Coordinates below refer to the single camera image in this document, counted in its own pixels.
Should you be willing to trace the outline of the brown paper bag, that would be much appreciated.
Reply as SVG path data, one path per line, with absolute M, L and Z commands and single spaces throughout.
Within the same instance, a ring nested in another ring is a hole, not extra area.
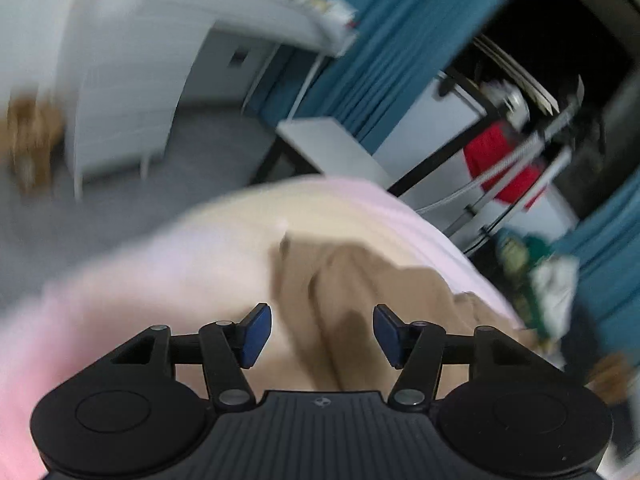
M 600 359 L 588 374 L 588 388 L 605 404 L 622 404 L 628 399 L 632 367 L 622 352 L 610 353 Z

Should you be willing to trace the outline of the pile of mixed clothes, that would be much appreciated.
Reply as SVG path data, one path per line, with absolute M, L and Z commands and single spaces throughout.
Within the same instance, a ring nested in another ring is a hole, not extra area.
M 529 347 L 547 359 L 593 363 L 601 356 L 590 317 L 578 301 L 579 262 L 541 237 L 502 229 L 491 237 L 490 280 L 524 325 Z

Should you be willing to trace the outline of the silver tripod stand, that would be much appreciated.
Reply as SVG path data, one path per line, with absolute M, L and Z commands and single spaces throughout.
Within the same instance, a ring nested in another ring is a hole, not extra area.
M 480 168 L 482 171 L 462 188 L 418 208 L 416 212 L 426 217 L 465 194 L 481 190 L 483 194 L 466 204 L 444 229 L 446 237 L 453 237 L 475 222 L 488 205 L 503 203 L 503 212 L 480 226 L 464 248 L 467 254 L 476 252 L 513 216 L 529 210 L 552 180 L 572 161 L 575 144 L 572 121 L 582 107 L 584 96 L 584 83 L 578 79 L 577 89 L 567 97 L 564 110 L 518 143 L 513 143 L 507 135 L 511 127 L 505 120 L 500 119 L 481 128 L 480 133 L 465 144 L 462 152 L 469 170 Z

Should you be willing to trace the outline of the right blue curtain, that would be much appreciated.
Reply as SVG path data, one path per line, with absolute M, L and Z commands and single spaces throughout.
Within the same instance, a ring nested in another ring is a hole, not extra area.
M 631 337 L 639 329 L 639 175 L 552 247 L 579 260 L 577 297 L 600 330 Z

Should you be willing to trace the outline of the white black rack frame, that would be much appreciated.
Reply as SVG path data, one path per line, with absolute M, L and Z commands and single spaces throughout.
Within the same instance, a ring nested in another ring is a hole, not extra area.
M 446 68 L 444 74 L 445 77 L 438 86 L 439 96 L 446 96 L 454 90 L 454 88 L 460 87 L 467 94 L 472 96 L 472 98 L 480 104 L 481 107 L 483 107 L 485 114 L 394 182 L 387 189 L 387 192 L 394 197 L 403 196 L 414 186 L 428 177 L 432 172 L 442 166 L 448 159 L 457 154 L 457 152 L 463 150 L 466 144 L 469 144 L 472 140 L 477 138 L 489 126 L 506 118 L 506 113 L 509 111 L 506 101 L 502 101 L 499 105 L 492 104 L 487 96 L 484 96 L 484 94 L 480 92 L 480 90 L 478 90 L 468 78 L 462 76 L 454 68 Z

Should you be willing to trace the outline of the cardboard box on floor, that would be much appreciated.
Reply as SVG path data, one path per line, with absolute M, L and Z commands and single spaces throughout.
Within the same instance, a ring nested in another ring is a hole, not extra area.
M 24 195 L 48 188 L 51 158 L 64 139 L 64 117 L 51 99 L 35 93 L 10 97 L 1 116 L 1 160 L 7 162 Z

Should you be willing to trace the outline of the pastel tie-dye bed sheet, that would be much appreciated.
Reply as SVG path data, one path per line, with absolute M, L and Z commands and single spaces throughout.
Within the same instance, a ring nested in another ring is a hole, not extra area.
M 196 332 L 269 304 L 271 336 L 248 374 L 256 392 L 306 377 L 277 323 L 270 252 L 285 237 L 358 244 L 396 266 L 435 270 L 522 323 L 470 260 L 409 206 L 363 180 L 295 178 L 213 200 L 172 226 L 50 282 L 1 320 L 1 474 L 38 479 L 29 419 L 37 402 L 151 325 Z

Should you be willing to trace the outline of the blue curtain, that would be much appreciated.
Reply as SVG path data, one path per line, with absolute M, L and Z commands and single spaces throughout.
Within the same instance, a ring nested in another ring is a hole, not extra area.
M 341 58 L 323 62 L 303 101 L 296 96 L 314 55 L 282 47 L 248 102 L 268 126 L 292 108 L 333 117 L 374 153 L 426 86 L 506 0 L 345 0 L 358 37 Z
M 631 337 L 639 329 L 639 175 L 552 247 L 579 260 L 577 297 L 600 330 Z

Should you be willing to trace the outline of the tan khaki trousers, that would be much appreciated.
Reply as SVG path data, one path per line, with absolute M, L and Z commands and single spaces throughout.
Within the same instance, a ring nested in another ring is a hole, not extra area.
M 373 333 L 373 310 L 391 308 L 404 322 L 426 321 L 450 335 L 490 325 L 533 349 L 537 337 L 491 309 L 474 292 L 453 292 L 433 269 L 396 266 L 358 244 L 285 237 L 270 252 L 277 323 L 290 336 L 306 377 L 297 389 L 378 390 L 398 376 Z

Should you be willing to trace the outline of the white dresser desk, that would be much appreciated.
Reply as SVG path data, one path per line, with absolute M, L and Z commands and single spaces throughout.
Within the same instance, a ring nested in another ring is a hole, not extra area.
M 210 34 L 209 80 L 248 101 L 270 61 L 266 44 L 339 58 L 357 34 L 309 3 L 292 0 L 75 0 L 58 59 L 65 158 L 74 195 L 85 177 L 149 164 L 165 151 L 175 111 Z

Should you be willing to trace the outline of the red cloth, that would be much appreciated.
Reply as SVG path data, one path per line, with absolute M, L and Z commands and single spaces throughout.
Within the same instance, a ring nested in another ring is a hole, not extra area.
M 492 200 L 515 204 L 541 176 L 534 159 L 543 149 L 539 134 L 524 139 L 505 119 L 489 126 L 463 149 L 472 179 L 486 177 L 483 197 L 465 211 L 475 217 Z

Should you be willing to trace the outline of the left blue curtain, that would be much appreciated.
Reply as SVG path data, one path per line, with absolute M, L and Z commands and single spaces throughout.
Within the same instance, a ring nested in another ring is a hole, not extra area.
M 358 37 L 341 58 L 323 62 L 303 101 L 296 96 L 314 55 L 282 47 L 248 102 L 268 126 L 292 108 L 333 117 L 374 153 L 426 86 L 506 0 L 345 0 Z

